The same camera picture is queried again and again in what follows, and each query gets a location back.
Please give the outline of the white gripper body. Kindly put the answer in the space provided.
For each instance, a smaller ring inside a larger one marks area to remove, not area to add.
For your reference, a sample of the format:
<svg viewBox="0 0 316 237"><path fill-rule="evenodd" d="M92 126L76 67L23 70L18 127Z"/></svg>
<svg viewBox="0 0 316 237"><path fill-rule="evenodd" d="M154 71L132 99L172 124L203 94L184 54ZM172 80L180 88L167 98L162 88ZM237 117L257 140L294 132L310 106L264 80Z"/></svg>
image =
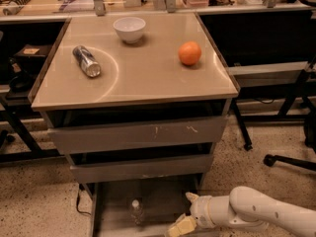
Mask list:
<svg viewBox="0 0 316 237"><path fill-rule="evenodd" d="M211 228L212 221L209 216L208 205L210 203L211 196L195 196L191 199L191 216L197 222L197 225L201 228Z"/></svg>

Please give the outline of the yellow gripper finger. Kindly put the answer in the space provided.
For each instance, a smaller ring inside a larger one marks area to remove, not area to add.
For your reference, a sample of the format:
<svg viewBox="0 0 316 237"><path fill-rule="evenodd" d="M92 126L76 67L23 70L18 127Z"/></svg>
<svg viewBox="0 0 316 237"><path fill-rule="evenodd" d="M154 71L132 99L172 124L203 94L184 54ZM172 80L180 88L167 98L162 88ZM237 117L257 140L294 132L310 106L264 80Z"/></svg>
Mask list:
<svg viewBox="0 0 316 237"><path fill-rule="evenodd" d="M186 192L186 198L190 203L193 203L198 199L198 195L191 192Z"/></svg>
<svg viewBox="0 0 316 237"><path fill-rule="evenodd" d="M165 237L181 237L194 232L197 223L192 216L181 215L165 232Z"/></svg>

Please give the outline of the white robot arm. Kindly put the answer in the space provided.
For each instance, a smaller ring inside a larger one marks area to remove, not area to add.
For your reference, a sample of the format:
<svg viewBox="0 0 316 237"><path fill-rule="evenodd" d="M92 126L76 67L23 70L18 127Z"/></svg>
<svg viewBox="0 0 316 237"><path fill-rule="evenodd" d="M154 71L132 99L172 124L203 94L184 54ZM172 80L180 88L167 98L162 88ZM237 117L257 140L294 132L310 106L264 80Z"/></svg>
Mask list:
<svg viewBox="0 0 316 237"><path fill-rule="evenodd" d="M236 187L228 196L186 193L190 215L182 214L168 227L166 237L181 237L198 227L229 227L264 231L270 223L296 237L316 237L316 211L269 197L249 187Z"/></svg>

